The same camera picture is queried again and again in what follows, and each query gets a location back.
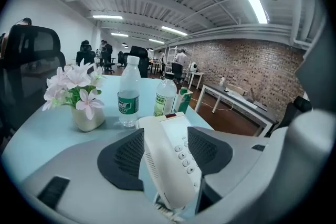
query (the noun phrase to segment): flower pot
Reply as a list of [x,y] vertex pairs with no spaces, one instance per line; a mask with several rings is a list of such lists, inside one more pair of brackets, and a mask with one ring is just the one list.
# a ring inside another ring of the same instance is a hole
[[83,132],[90,132],[99,127],[105,120],[105,116],[102,109],[95,108],[95,115],[92,120],[89,120],[85,115],[85,110],[77,110],[71,108],[72,118]]

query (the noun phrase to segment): floor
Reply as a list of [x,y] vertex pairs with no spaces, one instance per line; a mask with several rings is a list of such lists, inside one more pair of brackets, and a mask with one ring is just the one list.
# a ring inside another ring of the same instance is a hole
[[[115,76],[121,76],[123,68],[114,68]],[[158,74],[149,74],[149,78],[159,78]],[[188,86],[186,82],[183,82],[182,86]],[[193,92],[193,99],[198,100],[200,90],[196,90],[196,87],[192,86],[190,89]],[[203,97],[203,102],[214,107],[216,99],[209,95],[205,94]],[[190,107],[195,109],[197,101],[191,100]],[[212,113],[212,108],[206,104],[201,104],[200,109],[198,110],[199,115],[216,131],[234,133],[241,135],[252,136],[257,131],[258,126],[253,122],[246,119],[244,116],[239,114],[234,110],[229,110],[231,107],[220,103],[217,107],[216,112]]]

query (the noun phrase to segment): white telephone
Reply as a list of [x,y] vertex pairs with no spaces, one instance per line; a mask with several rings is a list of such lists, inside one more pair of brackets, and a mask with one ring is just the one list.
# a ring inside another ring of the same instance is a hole
[[138,120],[145,131],[144,158],[151,178],[168,209],[182,208],[199,191],[201,170],[188,149],[183,112]]

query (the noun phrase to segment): water bottle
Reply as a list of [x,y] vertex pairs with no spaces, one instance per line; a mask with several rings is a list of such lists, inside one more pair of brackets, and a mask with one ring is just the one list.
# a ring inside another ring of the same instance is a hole
[[166,72],[163,80],[156,89],[154,116],[171,114],[176,97],[177,88],[174,83],[174,74]]
[[139,110],[139,58],[127,57],[127,66],[120,79],[118,92],[119,121],[126,127],[132,127],[138,119]]

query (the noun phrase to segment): telephone button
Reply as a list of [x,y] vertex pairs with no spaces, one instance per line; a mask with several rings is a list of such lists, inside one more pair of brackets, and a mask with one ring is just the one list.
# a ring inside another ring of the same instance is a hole
[[182,150],[182,145],[178,145],[175,147],[176,152],[180,152]]
[[188,159],[185,159],[182,164],[184,167],[187,167],[190,164],[190,161]]
[[193,167],[193,166],[187,168],[187,173],[188,173],[188,174],[191,174],[191,173],[193,173],[194,171],[195,171],[195,167]]
[[185,154],[183,152],[179,153],[178,156],[179,156],[178,157],[179,159],[184,159],[185,158]]

